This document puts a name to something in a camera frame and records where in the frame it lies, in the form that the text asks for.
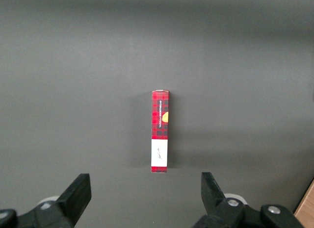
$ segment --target gray table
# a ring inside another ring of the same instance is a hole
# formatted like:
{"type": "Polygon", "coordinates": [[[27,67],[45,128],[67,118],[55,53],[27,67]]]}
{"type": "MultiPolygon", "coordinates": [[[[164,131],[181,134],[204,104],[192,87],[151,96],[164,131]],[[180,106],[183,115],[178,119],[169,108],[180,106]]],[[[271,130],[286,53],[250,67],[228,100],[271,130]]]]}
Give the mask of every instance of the gray table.
{"type": "Polygon", "coordinates": [[[0,207],[90,173],[85,227],[191,227],[201,172],[256,209],[314,176],[314,0],[0,0],[0,207]],[[151,91],[170,90],[150,173],[151,91]]]}

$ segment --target box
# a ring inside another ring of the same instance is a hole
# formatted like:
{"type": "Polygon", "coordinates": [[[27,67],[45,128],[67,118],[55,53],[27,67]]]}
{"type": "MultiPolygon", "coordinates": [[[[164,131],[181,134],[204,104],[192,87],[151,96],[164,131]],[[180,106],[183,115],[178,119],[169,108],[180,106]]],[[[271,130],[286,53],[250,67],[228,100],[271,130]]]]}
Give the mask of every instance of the box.
{"type": "Polygon", "coordinates": [[[167,172],[169,91],[152,94],[152,173],[167,172]]]}

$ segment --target yellow logo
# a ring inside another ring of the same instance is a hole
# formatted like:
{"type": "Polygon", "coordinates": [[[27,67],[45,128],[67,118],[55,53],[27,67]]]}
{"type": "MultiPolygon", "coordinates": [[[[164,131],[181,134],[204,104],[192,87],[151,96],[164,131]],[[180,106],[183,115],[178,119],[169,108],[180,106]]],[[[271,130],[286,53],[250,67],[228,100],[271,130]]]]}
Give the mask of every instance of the yellow logo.
{"type": "Polygon", "coordinates": [[[168,115],[169,115],[169,113],[168,112],[166,112],[166,113],[164,113],[163,114],[163,116],[162,116],[162,121],[164,122],[164,123],[167,123],[168,122],[168,115]]]}

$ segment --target metal screw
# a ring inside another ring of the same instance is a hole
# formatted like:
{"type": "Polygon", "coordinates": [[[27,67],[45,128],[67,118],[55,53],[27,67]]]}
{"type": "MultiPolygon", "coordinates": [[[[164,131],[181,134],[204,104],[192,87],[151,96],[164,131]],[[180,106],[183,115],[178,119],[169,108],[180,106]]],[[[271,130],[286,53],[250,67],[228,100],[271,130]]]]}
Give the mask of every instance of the metal screw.
{"type": "Polygon", "coordinates": [[[8,212],[2,212],[0,213],[0,219],[5,218],[9,213],[8,212]]]}
{"type": "Polygon", "coordinates": [[[46,209],[48,209],[48,208],[50,208],[50,207],[51,207],[50,203],[44,203],[44,204],[40,207],[40,209],[41,209],[41,210],[46,210],[46,209]]]}
{"type": "Polygon", "coordinates": [[[280,213],[280,209],[275,207],[275,206],[269,206],[268,211],[270,211],[273,214],[279,214],[280,213]]]}
{"type": "Polygon", "coordinates": [[[237,207],[239,205],[239,202],[236,200],[228,200],[228,204],[232,207],[237,207]]]}

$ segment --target white label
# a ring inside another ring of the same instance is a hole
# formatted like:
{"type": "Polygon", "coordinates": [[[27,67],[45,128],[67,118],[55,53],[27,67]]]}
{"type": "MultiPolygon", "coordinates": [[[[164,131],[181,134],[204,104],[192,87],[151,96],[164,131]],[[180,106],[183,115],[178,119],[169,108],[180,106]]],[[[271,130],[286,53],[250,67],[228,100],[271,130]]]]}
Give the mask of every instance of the white label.
{"type": "Polygon", "coordinates": [[[152,167],[167,167],[168,140],[152,139],[152,167]]]}

